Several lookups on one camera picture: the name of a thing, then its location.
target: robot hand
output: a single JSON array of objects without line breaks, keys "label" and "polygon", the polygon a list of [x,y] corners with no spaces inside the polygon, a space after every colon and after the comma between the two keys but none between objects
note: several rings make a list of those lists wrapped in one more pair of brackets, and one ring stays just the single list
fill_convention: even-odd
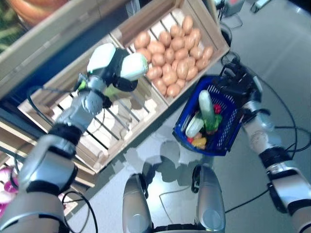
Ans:
[{"label": "robot hand", "polygon": [[262,87],[257,75],[236,57],[224,65],[221,78],[214,84],[233,96],[243,112],[243,128],[266,168],[270,180],[267,186],[276,209],[292,217],[298,233],[311,233],[311,185],[283,148],[270,111],[261,107]]},{"label": "robot hand", "polygon": [[78,96],[27,156],[18,175],[18,195],[0,220],[1,232],[69,232],[58,195],[70,187],[77,174],[71,161],[75,147],[92,119],[103,107],[110,107],[104,90],[112,84],[133,91],[147,70],[147,60],[139,53],[129,55],[113,44],[95,49]]}]

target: red vegetable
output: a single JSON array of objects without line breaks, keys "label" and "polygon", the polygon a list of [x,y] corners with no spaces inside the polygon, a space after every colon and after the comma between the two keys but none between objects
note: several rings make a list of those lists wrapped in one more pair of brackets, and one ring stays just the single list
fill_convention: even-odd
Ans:
[{"label": "red vegetable", "polygon": [[193,138],[192,137],[187,137],[187,141],[192,143],[193,142]]},{"label": "red vegetable", "polygon": [[[18,184],[17,178],[13,178],[13,180],[14,180],[14,182],[15,182],[16,184]],[[18,192],[18,190],[15,189],[15,188],[12,186],[11,181],[8,181],[8,182],[6,182],[6,183],[4,184],[4,190],[7,191],[7,192],[9,192],[9,193],[17,193],[17,192]]]},{"label": "red vegetable", "polygon": [[222,107],[220,106],[220,104],[218,104],[218,103],[214,104],[215,114],[220,114],[221,111],[222,111]]}]

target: floor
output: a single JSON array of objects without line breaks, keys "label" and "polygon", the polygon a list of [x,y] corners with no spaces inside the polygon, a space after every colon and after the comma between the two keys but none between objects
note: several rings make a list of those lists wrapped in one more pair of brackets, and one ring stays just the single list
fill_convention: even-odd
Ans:
[{"label": "floor", "polygon": [[[244,64],[265,79],[284,99],[298,126],[311,130],[311,33],[310,15],[299,12],[286,0],[273,0],[258,13],[249,11],[246,1],[239,13],[243,26],[232,30],[232,50]],[[224,19],[228,26],[238,24],[235,18]],[[219,73],[216,64],[209,73]],[[291,125],[290,118],[275,96],[265,87],[262,104],[272,112],[276,125]],[[213,163],[220,181],[225,209],[236,206],[265,190],[268,179],[258,156],[251,151],[241,130],[230,153],[214,159],[202,157],[177,143],[172,135],[183,104],[173,107],[144,136],[131,145],[100,174],[98,184],[90,189],[90,198],[101,233],[122,232],[122,195],[128,177],[144,172],[149,185],[148,204],[155,226],[171,223],[193,223],[197,195],[187,188],[194,166],[203,160]],[[294,140],[292,131],[279,131],[284,145]],[[307,139],[299,134],[298,147]],[[311,181],[311,150],[300,152],[295,160]],[[184,189],[177,193],[164,192]],[[77,231],[86,217],[86,206],[75,213],[69,223]],[[90,219],[85,232],[94,231]],[[226,215],[227,233],[293,233],[288,215],[279,213],[268,194]]]}]

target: yellow vegetable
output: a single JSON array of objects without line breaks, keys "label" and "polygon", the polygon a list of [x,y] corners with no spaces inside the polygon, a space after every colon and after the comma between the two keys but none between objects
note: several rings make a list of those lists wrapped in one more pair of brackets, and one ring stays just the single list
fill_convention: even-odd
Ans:
[{"label": "yellow vegetable", "polygon": [[192,145],[195,147],[200,147],[203,148],[207,142],[207,139],[205,137],[199,138],[199,139],[194,139],[192,141]]}]

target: pink object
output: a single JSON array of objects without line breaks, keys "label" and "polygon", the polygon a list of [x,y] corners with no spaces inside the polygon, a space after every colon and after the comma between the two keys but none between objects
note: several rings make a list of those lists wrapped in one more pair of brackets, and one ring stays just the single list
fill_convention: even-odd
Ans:
[{"label": "pink object", "polygon": [[4,215],[4,211],[8,204],[0,204],[0,218]]},{"label": "pink object", "polygon": [[11,171],[12,168],[11,167],[4,167],[0,170],[0,181],[2,182],[8,182],[10,180],[10,176],[11,176]]},{"label": "pink object", "polygon": [[[14,182],[18,185],[18,181],[17,181],[17,178],[13,178]],[[12,186],[12,183],[11,181],[8,181],[4,184],[4,190],[9,192],[9,193],[17,193],[18,190],[15,189],[13,186]]]}]

